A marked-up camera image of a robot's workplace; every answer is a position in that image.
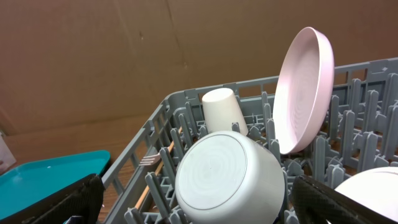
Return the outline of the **white round plate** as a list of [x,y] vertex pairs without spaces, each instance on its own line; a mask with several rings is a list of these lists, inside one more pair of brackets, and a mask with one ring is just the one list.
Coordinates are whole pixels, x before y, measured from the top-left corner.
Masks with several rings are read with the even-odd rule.
[[334,78],[330,41],[312,27],[303,28],[287,51],[275,91],[272,115],[281,154],[299,152],[317,136]]

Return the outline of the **white plastic fork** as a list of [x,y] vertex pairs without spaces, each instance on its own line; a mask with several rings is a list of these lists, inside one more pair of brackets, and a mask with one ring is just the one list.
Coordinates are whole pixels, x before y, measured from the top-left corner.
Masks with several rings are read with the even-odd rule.
[[144,156],[141,159],[139,166],[153,166],[154,164],[158,163],[160,160],[161,160],[161,155],[158,152],[157,154],[151,156]]

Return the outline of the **white paper cup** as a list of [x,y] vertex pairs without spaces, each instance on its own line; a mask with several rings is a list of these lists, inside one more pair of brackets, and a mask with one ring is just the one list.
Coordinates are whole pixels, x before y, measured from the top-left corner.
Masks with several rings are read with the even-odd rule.
[[216,131],[232,131],[232,124],[239,124],[239,132],[248,134],[248,127],[243,113],[230,88],[211,90],[202,97],[205,124],[209,133]]

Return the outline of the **wooden chopstick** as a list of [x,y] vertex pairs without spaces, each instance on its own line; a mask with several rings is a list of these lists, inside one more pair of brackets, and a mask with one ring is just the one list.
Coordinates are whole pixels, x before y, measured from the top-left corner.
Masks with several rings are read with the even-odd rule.
[[[154,173],[155,173],[156,176],[158,176],[159,173],[162,170],[162,167],[163,167],[164,163],[160,160],[156,164],[158,164],[158,166],[157,166],[156,170],[154,171]],[[141,196],[139,197],[138,201],[136,202],[134,208],[136,208],[136,209],[140,209],[141,208],[141,206],[144,203],[144,200],[147,197],[148,193],[149,193],[149,187],[146,186],[144,191],[142,192]]]

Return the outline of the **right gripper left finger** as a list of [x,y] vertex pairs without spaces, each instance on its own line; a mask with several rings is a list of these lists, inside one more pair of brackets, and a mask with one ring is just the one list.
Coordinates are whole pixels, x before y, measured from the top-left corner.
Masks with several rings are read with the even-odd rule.
[[105,187],[90,174],[33,205],[1,220],[3,224],[89,223],[98,221]]

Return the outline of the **grey bowl with rice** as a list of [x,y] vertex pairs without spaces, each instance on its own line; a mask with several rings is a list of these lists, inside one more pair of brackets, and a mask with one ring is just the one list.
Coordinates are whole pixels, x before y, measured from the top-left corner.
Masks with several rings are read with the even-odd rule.
[[192,223],[274,223],[285,181],[269,150],[235,131],[219,131],[186,152],[175,193]]

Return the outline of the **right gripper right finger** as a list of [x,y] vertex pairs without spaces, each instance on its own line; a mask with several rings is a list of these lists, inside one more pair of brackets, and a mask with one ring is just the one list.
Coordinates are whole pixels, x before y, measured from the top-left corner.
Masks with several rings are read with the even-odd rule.
[[397,224],[307,175],[295,178],[292,199],[300,224]]

